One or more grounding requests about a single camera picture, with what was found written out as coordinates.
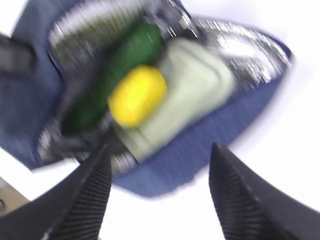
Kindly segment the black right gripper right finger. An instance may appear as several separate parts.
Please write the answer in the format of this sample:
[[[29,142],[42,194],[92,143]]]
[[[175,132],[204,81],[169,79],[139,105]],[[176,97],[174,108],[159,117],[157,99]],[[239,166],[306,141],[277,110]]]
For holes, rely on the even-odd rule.
[[[261,178],[214,143],[209,189],[226,240],[318,240],[320,213]]]

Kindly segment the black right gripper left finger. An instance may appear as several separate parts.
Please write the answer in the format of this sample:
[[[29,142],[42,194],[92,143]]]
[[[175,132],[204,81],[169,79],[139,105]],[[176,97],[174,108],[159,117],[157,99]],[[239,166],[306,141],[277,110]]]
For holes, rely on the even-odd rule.
[[[107,147],[59,184],[0,219],[2,240],[97,240],[112,183]]]

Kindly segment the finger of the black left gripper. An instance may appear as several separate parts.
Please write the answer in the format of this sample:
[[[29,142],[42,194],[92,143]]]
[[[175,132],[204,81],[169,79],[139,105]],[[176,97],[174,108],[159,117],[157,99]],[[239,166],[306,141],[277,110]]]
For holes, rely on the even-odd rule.
[[[34,50],[28,44],[0,34],[0,73],[28,75],[34,70]]]

